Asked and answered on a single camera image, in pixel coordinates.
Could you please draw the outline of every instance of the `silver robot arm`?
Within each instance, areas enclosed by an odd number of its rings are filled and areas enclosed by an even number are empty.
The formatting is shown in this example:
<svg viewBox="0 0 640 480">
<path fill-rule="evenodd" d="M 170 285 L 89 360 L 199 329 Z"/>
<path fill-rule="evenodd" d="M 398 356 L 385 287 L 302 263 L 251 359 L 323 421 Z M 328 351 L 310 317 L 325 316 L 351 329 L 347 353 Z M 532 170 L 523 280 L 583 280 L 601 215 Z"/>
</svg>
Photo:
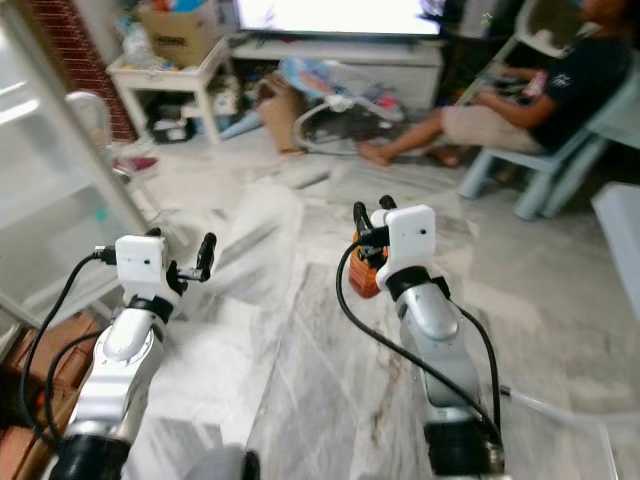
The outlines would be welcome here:
<svg viewBox="0 0 640 480">
<path fill-rule="evenodd" d="M 478 374 L 465 344 L 468 320 L 449 300 L 444 280 L 432 279 L 427 272 L 435 253 L 435 213 L 424 205 L 396 208 L 390 197 L 381 204 L 386 210 L 372 214 L 371 229 L 360 239 L 374 250 L 387 247 L 376 283 L 395 302 L 403 347 L 480 404 Z M 375 240 L 368 244 L 367 238 Z M 415 365 L 412 368 L 420 398 L 425 399 L 419 413 L 433 473 L 438 478 L 509 478 L 495 430 L 487 428 L 458 393 Z"/>
<path fill-rule="evenodd" d="M 107 263 L 117 267 L 127 306 L 96 342 L 50 480 L 120 478 L 164 355 L 166 324 L 179 309 L 186 280 L 210 277 L 215 244 L 207 234 L 196 268 L 188 270 L 167 262 L 163 237 L 128 235 L 108 247 Z"/>
</svg>

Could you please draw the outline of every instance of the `brick wall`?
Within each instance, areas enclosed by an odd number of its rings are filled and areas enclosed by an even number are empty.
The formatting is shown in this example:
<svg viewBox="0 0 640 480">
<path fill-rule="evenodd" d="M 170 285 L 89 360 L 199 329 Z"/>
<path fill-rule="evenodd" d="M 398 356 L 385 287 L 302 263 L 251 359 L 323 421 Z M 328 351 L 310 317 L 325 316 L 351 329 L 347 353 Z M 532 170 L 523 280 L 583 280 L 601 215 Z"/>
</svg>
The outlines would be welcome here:
<svg viewBox="0 0 640 480">
<path fill-rule="evenodd" d="M 40 27 L 49 38 L 58 60 L 71 80 L 73 90 L 91 90 L 100 95 L 111 114 L 113 138 L 136 138 L 118 94 L 105 72 L 105 65 L 72 0 L 28 0 Z"/>
</svg>

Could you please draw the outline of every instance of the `person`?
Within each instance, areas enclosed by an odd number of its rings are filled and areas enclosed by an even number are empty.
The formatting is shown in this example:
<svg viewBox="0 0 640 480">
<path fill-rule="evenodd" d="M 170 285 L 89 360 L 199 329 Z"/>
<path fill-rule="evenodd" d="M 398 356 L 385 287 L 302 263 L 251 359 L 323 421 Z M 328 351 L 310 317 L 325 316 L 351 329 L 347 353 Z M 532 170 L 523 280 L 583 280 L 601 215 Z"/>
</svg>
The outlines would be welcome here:
<svg viewBox="0 0 640 480">
<path fill-rule="evenodd" d="M 549 72 L 507 68 L 505 74 L 540 86 L 528 104 L 483 90 L 472 106 L 435 110 L 425 121 L 387 145 L 361 143 L 360 156 L 379 165 L 427 147 L 440 135 L 454 145 L 476 145 L 536 154 L 561 147 L 624 82 L 633 59 L 632 41 L 640 42 L 640 0 L 585 0 L 587 20 L 599 29 L 579 39 Z M 450 149 L 433 150 L 442 164 L 456 167 Z"/>
</svg>

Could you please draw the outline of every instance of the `marble floor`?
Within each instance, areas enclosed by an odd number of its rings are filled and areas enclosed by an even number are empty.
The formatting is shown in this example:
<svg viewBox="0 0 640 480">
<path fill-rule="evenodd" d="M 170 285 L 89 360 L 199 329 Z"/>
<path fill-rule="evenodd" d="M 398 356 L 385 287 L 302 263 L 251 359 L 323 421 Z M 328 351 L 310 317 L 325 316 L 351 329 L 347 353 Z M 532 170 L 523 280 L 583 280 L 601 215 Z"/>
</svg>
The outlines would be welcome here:
<svg viewBox="0 0 640 480">
<path fill-rule="evenodd" d="M 156 154 L 146 184 L 164 212 L 192 247 L 208 230 L 219 242 L 211 281 L 187 292 L 186 319 L 169 325 L 125 478 L 179 479 L 222 442 L 256 450 L 266 480 L 431 478 L 406 362 L 357 331 L 335 299 L 352 205 L 384 194 L 435 209 L 432 269 L 486 325 L 503 383 L 575 411 L 638 408 L 640 324 L 591 211 L 524 223 L 511 213 L 516 191 L 461 200 L 463 169 L 284 157 L 264 130 Z M 397 339 L 390 298 L 347 294 Z M 482 343 L 467 337 L 486 394 Z M 607 478 L 595 431 L 505 399 L 502 423 L 514 479 Z M 611 432 L 621 479 L 640 479 L 639 433 Z"/>
</svg>

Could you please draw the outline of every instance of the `tv screen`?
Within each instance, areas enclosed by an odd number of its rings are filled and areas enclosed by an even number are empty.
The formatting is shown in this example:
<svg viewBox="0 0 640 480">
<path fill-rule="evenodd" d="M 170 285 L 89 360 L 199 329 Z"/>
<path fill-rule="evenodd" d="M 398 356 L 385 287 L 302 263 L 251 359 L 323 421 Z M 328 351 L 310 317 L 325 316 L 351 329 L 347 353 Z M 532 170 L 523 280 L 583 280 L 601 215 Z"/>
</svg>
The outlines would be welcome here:
<svg viewBox="0 0 640 480">
<path fill-rule="evenodd" d="M 444 0 L 236 0 L 244 30 L 426 36 L 440 33 L 432 15 L 442 4 Z"/>
</svg>

